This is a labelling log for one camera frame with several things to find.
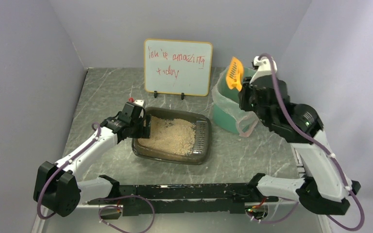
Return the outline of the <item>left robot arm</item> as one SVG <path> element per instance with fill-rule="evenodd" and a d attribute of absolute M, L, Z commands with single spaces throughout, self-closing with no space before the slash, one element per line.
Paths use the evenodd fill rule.
<path fill-rule="evenodd" d="M 94 133 L 79 147 L 55 163 L 44 162 L 36 176 L 33 199 L 37 215 L 68 216 L 78 204 L 120 197 L 119 182 L 106 175 L 82 181 L 82 175 L 104 153 L 127 138 L 149 138 L 151 115 L 144 100 L 130 100 L 116 116 L 91 125 Z"/>

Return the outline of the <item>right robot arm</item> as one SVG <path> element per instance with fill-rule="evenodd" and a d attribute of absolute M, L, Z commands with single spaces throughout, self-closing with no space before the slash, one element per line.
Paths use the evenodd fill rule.
<path fill-rule="evenodd" d="M 245 77 L 239 91 L 239 107 L 245 112 L 254 112 L 260 123 L 269 131 L 282 137 L 297 152 L 306 174 L 302 178 L 276 178 L 263 173 L 256 174 L 250 186 L 264 197 L 280 197 L 299 201 L 303 207 L 318 215 L 344 215 L 350 203 L 350 195 L 331 161 L 323 123 L 317 111 L 301 103 L 293 103 L 287 84 L 278 81 L 283 103 L 294 124 L 308 137 L 304 138 L 287 121 L 278 103 L 272 76 L 267 75 L 250 83 Z"/>

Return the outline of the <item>dark grey litter box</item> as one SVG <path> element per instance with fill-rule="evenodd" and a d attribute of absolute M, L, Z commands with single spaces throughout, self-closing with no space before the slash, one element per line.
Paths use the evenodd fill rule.
<path fill-rule="evenodd" d="M 185 165 L 200 165 L 210 155 L 212 124 L 204 115 L 146 108 L 152 116 L 149 139 L 133 139 L 133 153 L 141 158 Z"/>

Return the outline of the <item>yellow litter scoop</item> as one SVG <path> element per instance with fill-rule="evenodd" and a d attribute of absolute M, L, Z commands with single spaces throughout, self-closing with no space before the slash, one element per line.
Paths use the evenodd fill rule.
<path fill-rule="evenodd" d="M 229 89 L 236 89 L 238 92 L 242 90 L 242 79 L 244 75 L 244 66 L 242 62 L 232 57 L 229 68 L 226 72 L 226 84 Z"/>

